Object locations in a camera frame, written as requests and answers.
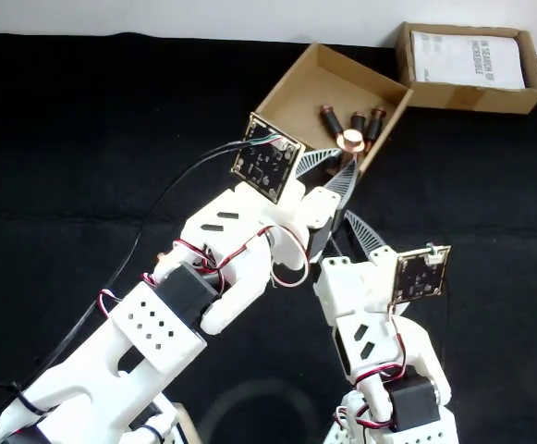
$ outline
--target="cardboard box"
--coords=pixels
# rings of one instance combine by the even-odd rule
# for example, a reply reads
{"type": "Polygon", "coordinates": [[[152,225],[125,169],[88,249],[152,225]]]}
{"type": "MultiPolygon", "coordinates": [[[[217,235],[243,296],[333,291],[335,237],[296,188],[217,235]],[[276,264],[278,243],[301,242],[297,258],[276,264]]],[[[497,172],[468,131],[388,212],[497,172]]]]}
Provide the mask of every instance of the cardboard box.
{"type": "Polygon", "coordinates": [[[334,107],[344,128],[355,111],[367,115],[376,106],[387,115],[379,139],[360,164],[364,173],[396,125],[411,90],[327,46],[313,43],[274,86],[256,113],[308,148],[336,147],[319,117],[323,104],[334,107]]]}
{"type": "Polygon", "coordinates": [[[404,23],[397,38],[396,55],[400,81],[414,91],[409,106],[529,114],[537,105],[537,54],[535,53],[531,36],[526,31],[510,28],[475,28],[404,23]],[[514,38],[519,44],[520,63],[527,88],[524,90],[501,90],[479,86],[416,81],[414,76],[414,56],[411,47],[412,31],[514,38]]]}

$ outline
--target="black circuit board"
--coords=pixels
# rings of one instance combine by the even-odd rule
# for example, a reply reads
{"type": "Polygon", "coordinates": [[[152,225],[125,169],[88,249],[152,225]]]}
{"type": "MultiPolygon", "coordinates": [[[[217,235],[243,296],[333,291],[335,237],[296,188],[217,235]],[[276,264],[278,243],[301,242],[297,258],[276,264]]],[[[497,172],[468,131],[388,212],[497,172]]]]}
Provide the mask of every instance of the black circuit board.
{"type": "Polygon", "coordinates": [[[231,167],[231,172],[251,185],[274,204],[278,203],[293,167],[301,153],[301,145],[278,132],[267,123],[252,116],[244,141],[270,135],[281,138],[274,142],[242,149],[231,167]]]}
{"type": "Polygon", "coordinates": [[[438,253],[443,253],[444,257],[441,263],[435,265],[427,262],[430,252],[400,255],[397,259],[394,303],[441,295],[449,250],[450,247],[438,248],[438,253]]]}

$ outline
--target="black fabric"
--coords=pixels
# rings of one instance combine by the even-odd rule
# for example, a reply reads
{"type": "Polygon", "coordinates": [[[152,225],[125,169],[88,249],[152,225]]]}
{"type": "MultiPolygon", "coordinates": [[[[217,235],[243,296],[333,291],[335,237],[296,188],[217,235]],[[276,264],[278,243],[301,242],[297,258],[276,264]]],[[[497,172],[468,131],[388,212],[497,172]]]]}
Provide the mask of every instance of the black fabric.
{"type": "MultiPolygon", "coordinates": [[[[0,380],[31,373],[96,296],[165,182],[240,137],[303,49],[0,35],[0,380]]],[[[391,50],[338,49],[395,77],[391,50]]],[[[168,196],[114,291],[233,183],[230,160],[168,196]]],[[[445,343],[461,442],[537,442],[537,109],[408,110],[349,208],[399,250],[454,247],[446,338],[444,299],[415,303],[409,316],[445,343]]],[[[323,437],[348,389],[307,283],[268,289],[166,394],[207,442],[300,443],[323,437]]]]}

